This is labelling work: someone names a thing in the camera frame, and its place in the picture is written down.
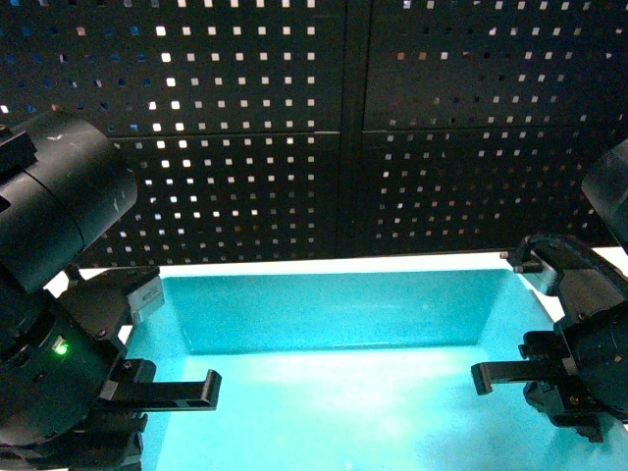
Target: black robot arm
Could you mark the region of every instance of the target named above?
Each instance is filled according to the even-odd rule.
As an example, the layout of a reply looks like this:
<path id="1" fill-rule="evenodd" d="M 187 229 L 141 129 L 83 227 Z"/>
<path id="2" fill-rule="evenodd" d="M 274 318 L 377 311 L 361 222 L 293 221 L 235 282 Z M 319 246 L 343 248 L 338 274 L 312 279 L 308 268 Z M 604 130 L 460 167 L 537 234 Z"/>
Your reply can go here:
<path id="1" fill-rule="evenodd" d="M 628 141 L 598 162 L 583 189 L 625 250 Z M 539 292 L 557 296 L 565 316 L 553 332 L 524 336 L 525 361 L 474 365 L 477 393 L 490 393 L 492 384 L 527 383 L 526 401 L 553 425 L 602 442 L 600 414 L 628 423 L 628 280 L 570 236 L 528 236 L 502 256 Z"/>

